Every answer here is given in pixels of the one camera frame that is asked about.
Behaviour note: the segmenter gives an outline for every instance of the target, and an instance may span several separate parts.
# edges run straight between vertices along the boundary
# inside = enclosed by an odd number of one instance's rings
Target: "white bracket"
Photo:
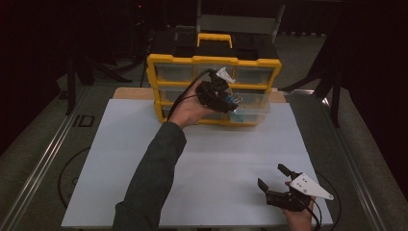
[[[298,177],[296,177],[296,179],[291,182],[290,186],[303,194],[321,197],[328,200],[334,199],[332,194],[327,192],[305,173],[301,173]]]

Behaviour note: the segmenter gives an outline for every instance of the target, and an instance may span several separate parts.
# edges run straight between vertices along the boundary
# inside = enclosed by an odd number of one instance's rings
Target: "yellow handle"
[[[197,40],[197,46],[200,46],[200,41],[201,40],[220,40],[220,41],[228,41],[230,48],[232,48],[232,41],[231,41],[231,36],[230,35],[224,35],[224,34],[206,34],[206,33],[199,33],[198,34],[198,40]]]

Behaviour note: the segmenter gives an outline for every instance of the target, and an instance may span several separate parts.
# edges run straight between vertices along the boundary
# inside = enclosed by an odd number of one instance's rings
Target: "person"
[[[214,113],[194,97],[198,84],[187,92],[186,99],[175,108],[171,118],[162,124],[148,145],[123,201],[115,206],[114,230],[158,230],[161,211],[173,184],[175,166],[187,143],[183,128]],[[293,231],[311,230],[310,214],[285,210],[283,213]]]

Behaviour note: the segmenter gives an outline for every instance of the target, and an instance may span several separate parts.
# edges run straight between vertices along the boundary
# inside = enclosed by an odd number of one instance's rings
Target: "hand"
[[[312,201],[310,201],[309,208],[313,211],[314,200],[316,199],[312,196]],[[286,216],[289,227],[292,231],[311,231],[312,230],[312,215],[304,209],[302,212],[292,212],[289,210],[282,209],[283,214]]]
[[[168,119],[169,122],[173,122],[183,129],[195,124],[198,119],[215,113],[214,110],[201,105],[197,96],[195,96],[195,89],[199,84],[200,82],[195,83],[187,92],[185,95],[186,99],[181,101],[176,109],[174,109],[171,118]]]

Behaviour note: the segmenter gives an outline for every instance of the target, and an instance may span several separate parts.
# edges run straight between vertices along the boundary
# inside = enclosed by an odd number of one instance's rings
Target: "white paper sheet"
[[[258,177],[270,190],[286,192],[278,164],[317,177],[289,104],[270,104],[256,127],[196,125],[175,170],[161,226],[271,226],[286,224],[279,208],[266,204]],[[62,227],[107,228],[123,200],[147,145],[161,123],[150,100],[110,100],[66,210]],[[332,223],[323,199],[323,222]]]

